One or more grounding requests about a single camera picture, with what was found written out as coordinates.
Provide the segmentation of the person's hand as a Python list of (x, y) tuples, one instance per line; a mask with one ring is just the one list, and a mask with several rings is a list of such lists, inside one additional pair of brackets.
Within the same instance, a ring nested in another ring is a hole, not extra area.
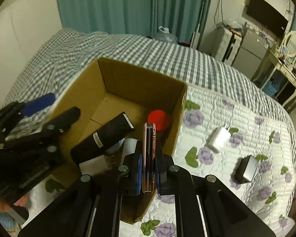
[[(22, 196), (19, 200), (17, 200), (13, 205), (24, 207), (27, 201), (28, 201), (28, 197), (25, 195), (25, 196)], [(10, 209), (11, 209), (10, 204), (4, 201), (3, 199), (0, 199), (0, 212), (7, 212)]]

